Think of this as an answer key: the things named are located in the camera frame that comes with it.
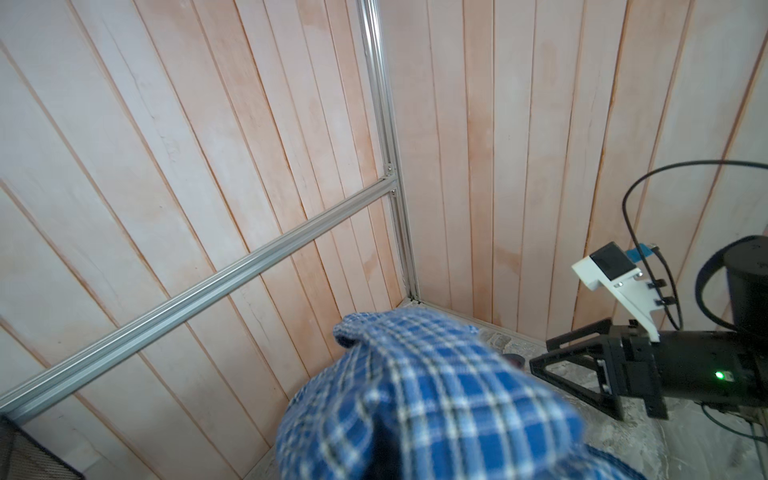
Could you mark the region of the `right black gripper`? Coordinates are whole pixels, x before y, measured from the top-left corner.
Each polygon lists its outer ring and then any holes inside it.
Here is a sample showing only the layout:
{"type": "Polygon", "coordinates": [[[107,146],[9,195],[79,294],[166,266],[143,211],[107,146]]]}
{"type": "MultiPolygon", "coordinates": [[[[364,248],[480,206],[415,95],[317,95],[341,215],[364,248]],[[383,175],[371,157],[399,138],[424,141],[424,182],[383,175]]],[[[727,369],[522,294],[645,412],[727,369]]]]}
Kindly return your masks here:
{"type": "Polygon", "coordinates": [[[546,341],[532,375],[622,420],[622,397],[640,399],[651,418],[668,418],[665,399],[716,407],[767,406],[767,343],[735,332],[663,332],[603,319],[546,341]]]}

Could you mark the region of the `blue checked cloth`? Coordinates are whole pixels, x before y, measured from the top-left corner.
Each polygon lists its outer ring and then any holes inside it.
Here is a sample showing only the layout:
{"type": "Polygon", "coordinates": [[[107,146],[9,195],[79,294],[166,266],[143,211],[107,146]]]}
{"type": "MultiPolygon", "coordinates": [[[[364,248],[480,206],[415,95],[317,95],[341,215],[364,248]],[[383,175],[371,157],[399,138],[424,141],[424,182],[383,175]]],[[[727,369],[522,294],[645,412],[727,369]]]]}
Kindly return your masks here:
{"type": "Polygon", "coordinates": [[[634,479],[559,393],[470,327],[402,308],[347,315],[342,357],[291,399],[284,479],[634,479]]]}

